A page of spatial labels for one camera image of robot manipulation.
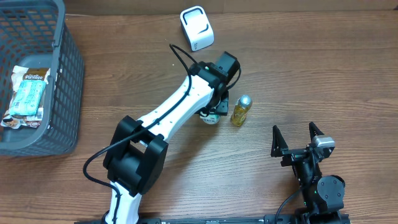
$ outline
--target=white plastic object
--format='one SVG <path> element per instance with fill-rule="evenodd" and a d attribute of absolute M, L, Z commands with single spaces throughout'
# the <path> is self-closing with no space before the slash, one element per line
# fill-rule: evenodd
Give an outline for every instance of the white plastic object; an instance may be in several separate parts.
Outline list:
<path fill-rule="evenodd" d="M 214 33 L 205 10 L 193 6 L 180 14 L 181 28 L 192 51 L 203 49 L 214 42 Z"/>
<path fill-rule="evenodd" d="M 116 214 L 116 223 L 136 224 L 138 222 L 138 207 L 141 202 L 142 195 L 136 194 L 136 196 L 132 197 L 129 194 L 129 191 L 117 182 L 111 182 L 111 185 L 117 187 L 121 194 L 118 213 Z M 105 217 L 105 221 L 108 224 L 113 224 L 112 219 L 114 209 L 116 208 L 116 201 L 116 192 L 112 190 L 111 207 L 109 209 L 109 213 Z"/>

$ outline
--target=gold can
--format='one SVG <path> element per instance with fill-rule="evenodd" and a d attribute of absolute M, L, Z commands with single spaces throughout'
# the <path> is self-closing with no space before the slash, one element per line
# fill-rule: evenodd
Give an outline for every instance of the gold can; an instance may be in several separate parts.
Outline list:
<path fill-rule="evenodd" d="M 235 104 L 234 113 L 231 116 L 231 122 L 236 126 L 242 126 L 242 124 L 246 120 L 246 116 L 248 115 L 248 111 L 250 110 L 251 105 L 252 100 L 250 96 L 241 96 Z"/>

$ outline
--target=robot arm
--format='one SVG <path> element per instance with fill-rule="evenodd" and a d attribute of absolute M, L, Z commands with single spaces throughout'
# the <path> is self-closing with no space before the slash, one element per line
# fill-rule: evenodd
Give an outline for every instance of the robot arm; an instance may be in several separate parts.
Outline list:
<path fill-rule="evenodd" d="M 142 198 L 158 179 L 163 169 L 168 142 L 181 125 L 195 113 L 206 111 L 217 113 L 221 102 L 228 113 L 227 84 L 239 70 L 236 58 L 225 52 L 216 64 L 196 63 L 191 66 L 192 85 L 189 95 L 157 125 L 152 126 L 140 136 L 133 138 L 134 143 L 140 142 L 147 147 L 145 152 L 135 148 L 130 142 L 125 142 L 109 150 L 103 165 L 108 170 L 108 179 L 121 196 L 117 205 L 117 193 L 112 191 L 111 206 L 105 217 L 107 224 L 135 224 L 138 221 L 138 208 Z M 164 101 L 158 108 L 142 116 L 137 121 L 129 116 L 118 124 L 111 144 L 114 144 L 133 133 L 142 131 L 157 118 L 173 107 L 185 94 L 189 86 L 186 77 L 180 88 Z M 114 222 L 114 211 L 117 210 Z"/>
<path fill-rule="evenodd" d="M 296 209 L 295 216 L 290 218 L 294 219 L 294 223 L 348 224 L 348 215 L 340 214 L 340 209 L 344 208 L 345 182 L 337 175 L 322 176 L 318 164 L 331 156 L 335 141 L 324 135 L 313 122 L 309 128 L 311 143 L 303 149 L 289 149 L 279 128 L 276 125 L 272 128 L 271 156 L 282 157 L 282 167 L 293 167 L 294 175 L 300 183 L 300 190 L 296 194 L 301 192 L 304 199 L 305 208 Z M 285 202 L 276 215 L 270 218 L 270 223 L 277 224 L 280 219 L 283 220 L 279 218 L 279 213 L 284 204 Z"/>

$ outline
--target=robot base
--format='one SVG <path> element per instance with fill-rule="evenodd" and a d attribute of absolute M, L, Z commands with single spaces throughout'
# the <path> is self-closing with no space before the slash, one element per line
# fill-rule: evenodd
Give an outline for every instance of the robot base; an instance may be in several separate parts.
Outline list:
<path fill-rule="evenodd" d="M 350 224 L 348 215 L 341 215 L 341 224 Z M 264 217 L 254 218 L 192 218 L 161 220 L 159 218 L 143 218 L 137 224 L 274 224 L 275 215 L 265 215 Z M 299 224 L 300 222 L 294 215 L 279 215 L 278 224 Z M 101 220 L 90 222 L 75 222 L 75 224 L 105 224 Z"/>

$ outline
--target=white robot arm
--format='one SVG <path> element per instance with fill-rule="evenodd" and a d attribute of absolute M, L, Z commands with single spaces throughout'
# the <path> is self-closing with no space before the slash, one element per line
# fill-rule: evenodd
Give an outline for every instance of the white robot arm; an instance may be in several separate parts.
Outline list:
<path fill-rule="evenodd" d="M 207 106 L 210 102 L 214 89 L 210 88 L 209 83 L 199 76 L 192 76 L 192 87 L 189 96 L 185 98 L 169 115 L 167 115 L 158 125 L 150 128 L 149 131 L 155 135 L 161 134 L 164 141 L 169 142 L 174 133 L 186 122 L 188 118 L 194 115 L 198 110 Z M 185 93 L 188 86 L 188 77 L 182 83 L 180 88 L 163 102 L 158 108 L 149 114 L 139 118 L 143 121 L 142 126 L 150 125 L 160 114 L 164 114 L 171 108 Z M 129 194 L 121 184 L 111 182 L 120 191 L 121 198 L 119 209 L 117 212 L 117 224 L 135 224 L 138 221 L 138 208 L 142 198 L 141 194 L 136 194 L 134 197 Z M 113 223 L 114 209 L 116 208 L 116 192 L 112 190 L 112 200 L 109 213 L 106 216 L 106 223 Z"/>
<path fill-rule="evenodd" d="M 170 47 L 181 50 L 174 45 Z M 103 218 L 106 224 L 137 223 L 142 195 L 159 178 L 168 142 L 186 120 L 195 113 L 200 113 L 201 118 L 211 124 L 218 121 L 217 116 L 228 114 L 228 90 L 239 77 L 232 85 L 227 84 L 237 71 L 240 76 L 239 62 L 227 52 L 216 64 L 192 60 L 195 63 L 189 69 L 183 63 L 188 76 L 173 95 L 137 121 L 129 116 L 122 119 L 111 145 L 93 155 L 83 167 L 87 178 L 113 189 L 109 212 Z M 135 148 L 131 141 L 143 144 L 145 152 Z M 87 165 L 105 152 L 103 165 L 108 170 L 110 184 L 95 179 L 86 172 Z"/>

